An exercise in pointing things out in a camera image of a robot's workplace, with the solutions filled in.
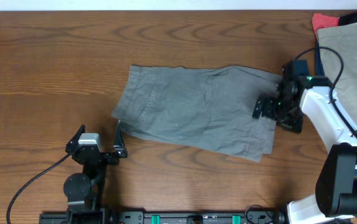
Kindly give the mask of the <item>red cloth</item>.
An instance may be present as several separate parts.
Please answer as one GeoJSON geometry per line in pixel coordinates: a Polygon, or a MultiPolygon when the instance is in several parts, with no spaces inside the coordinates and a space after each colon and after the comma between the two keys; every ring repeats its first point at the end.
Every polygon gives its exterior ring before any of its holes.
{"type": "Polygon", "coordinates": [[[323,14],[314,14],[312,17],[312,26],[314,33],[317,34],[319,29],[339,26],[339,18],[326,16],[323,14]]]}

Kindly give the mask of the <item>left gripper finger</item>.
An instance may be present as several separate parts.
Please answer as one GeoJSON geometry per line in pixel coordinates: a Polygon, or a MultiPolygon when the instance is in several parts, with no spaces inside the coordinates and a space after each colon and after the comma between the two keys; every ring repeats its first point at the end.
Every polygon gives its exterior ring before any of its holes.
{"type": "Polygon", "coordinates": [[[124,147],[125,143],[122,137],[122,133],[121,133],[121,128],[120,125],[118,124],[116,126],[116,130],[115,130],[115,137],[113,140],[113,146],[114,147],[124,147]]]}
{"type": "Polygon", "coordinates": [[[79,130],[74,134],[71,140],[68,142],[68,146],[74,146],[79,143],[80,136],[85,133],[85,125],[82,124],[79,130]]]}

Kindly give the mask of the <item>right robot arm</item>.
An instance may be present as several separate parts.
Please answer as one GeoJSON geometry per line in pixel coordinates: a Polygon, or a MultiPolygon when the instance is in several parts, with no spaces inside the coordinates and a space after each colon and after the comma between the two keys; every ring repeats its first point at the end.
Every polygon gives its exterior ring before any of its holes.
{"type": "Polygon", "coordinates": [[[323,141],[328,157],[315,192],[288,203],[272,216],[273,223],[349,223],[357,217],[357,127],[326,77],[284,77],[277,97],[260,95],[253,118],[269,118],[299,133],[308,117],[323,141]]]}

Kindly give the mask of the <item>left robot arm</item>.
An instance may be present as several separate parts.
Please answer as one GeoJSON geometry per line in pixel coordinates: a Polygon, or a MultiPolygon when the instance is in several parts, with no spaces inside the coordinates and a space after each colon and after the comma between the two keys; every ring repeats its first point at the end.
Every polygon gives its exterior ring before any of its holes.
{"type": "Polygon", "coordinates": [[[83,166],[80,173],[74,173],[64,183],[67,197],[68,224],[117,223],[115,212],[100,205],[108,166],[118,165],[120,159],[128,157],[120,126],[116,127],[113,152],[101,151],[100,135],[86,133],[81,125],[67,143],[65,151],[83,166]]]}

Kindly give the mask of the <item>navy blue cloth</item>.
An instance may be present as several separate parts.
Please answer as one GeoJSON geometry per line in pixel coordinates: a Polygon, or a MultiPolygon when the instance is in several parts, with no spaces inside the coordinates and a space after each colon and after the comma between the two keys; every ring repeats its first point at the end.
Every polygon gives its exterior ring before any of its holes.
{"type": "Polygon", "coordinates": [[[325,76],[324,70],[323,70],[323,65],[321,62],[321,57],[320,57],[320,47],[319,43],[315,43],[315,49],[314,49],[314,61],[315,61],[315,75],[316,76],[325,76]]]}

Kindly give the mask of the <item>grey shorts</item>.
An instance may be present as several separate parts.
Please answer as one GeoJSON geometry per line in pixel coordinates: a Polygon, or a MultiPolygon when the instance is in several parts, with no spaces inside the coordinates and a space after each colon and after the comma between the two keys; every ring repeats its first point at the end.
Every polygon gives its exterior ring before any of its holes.
{"type": "Polygon", "coordinates": [[[228,66],[217,69],[133,65],[113,110],[134,137],[197,147],[259,162],[272,152],[275,122],[254,119],[258,97],[277,96],[281,76],[228,66]]]}

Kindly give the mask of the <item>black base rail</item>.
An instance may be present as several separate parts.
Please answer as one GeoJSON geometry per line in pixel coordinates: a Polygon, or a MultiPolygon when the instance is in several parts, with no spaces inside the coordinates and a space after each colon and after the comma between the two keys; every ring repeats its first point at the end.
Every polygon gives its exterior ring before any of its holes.
{"type": "Polygon", "coordinates": [[[39,224],[285,224],[285,210],[252,205],[243,212],[144,212],[121,213],[100,209],[91,212],[43,213],[39,224]]]}

